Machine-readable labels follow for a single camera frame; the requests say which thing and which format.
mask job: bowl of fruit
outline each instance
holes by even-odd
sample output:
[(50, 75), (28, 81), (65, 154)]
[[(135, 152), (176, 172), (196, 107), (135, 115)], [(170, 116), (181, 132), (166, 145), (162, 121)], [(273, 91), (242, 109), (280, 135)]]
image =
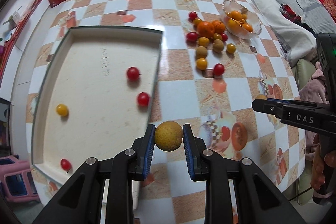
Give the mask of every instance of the bowl of fruit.
[(224, 0), (220, 18), (230, 33), (242, 39), (260, 35), (261, 23), (256, 13), (233, 0)]

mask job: black cable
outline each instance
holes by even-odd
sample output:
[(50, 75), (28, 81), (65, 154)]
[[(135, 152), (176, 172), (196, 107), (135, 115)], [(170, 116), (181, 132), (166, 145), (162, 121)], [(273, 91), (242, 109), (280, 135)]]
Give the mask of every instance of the black cable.
[(296, 199), (298, 196), (300, 196), (300, 195), (308, 192), (310, 189), (312, 189), (312, 187), (309, 187), (308, 189), (304, 190), (303, 192), (299, 193), (298, 195), (296, 195), (295, 197), (289, 199), (288, 201), (292, 201), (292, 200)]

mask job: white tray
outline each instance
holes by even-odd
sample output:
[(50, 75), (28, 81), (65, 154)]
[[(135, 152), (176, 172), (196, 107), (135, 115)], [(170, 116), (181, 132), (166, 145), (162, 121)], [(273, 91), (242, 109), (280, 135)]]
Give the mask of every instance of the white tray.
[[(130, 148), (145, 133), (151, 108), (140, 110), (137, 95), (153, 96), (162, 32), (123, 26), (70, 28), (44, 77), (32, 137), (32, 164), (64, 184), (89, 157), (105, 160)], [(138, 83), (126, 71), (137, 67)], [(68, 106), (60, 117), (55, 108)], [(60, 167), (68, 159), (72, 170)], [(139, 182), (133, 182), (133, 208)], [(108, 180), (103, 202), (107, 199)]]

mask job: metal screw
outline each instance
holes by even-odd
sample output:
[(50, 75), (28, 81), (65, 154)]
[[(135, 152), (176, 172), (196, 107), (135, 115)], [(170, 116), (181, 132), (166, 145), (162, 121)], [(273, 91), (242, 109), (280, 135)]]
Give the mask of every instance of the metal screw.
[(212, 150), (211, 149), (204, 149), (203, 150), (203, 155), (205, 156), (211, 156), (212, 155)]
[(241, 162), (243, 163), (243, 165), (251, 165), (252, 164), (252, 160), (249, 158), (243, 158), (241, 160)]
[(96, 159), (95, 158), (88, 158), (87, 160), (86, 160), (86, 163), (88, 164), (88, 165), (93, 165), (94, 163), (96, 162)]
[(132, 149), (132, 148), (129, 148), (129, 149), (126, 149), (126, 150), (125, 150), (125, 154), (126, 154), (127, 156), (132, 156), (134, 153), (135, 153), (135, 151), (134, 151), (134, 149)]

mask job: red cushion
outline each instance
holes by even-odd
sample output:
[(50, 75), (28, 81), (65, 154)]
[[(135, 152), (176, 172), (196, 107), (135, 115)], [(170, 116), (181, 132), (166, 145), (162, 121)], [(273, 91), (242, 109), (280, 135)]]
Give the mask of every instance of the red cushion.
[(336, 0), (319, 0), (336, 23)]

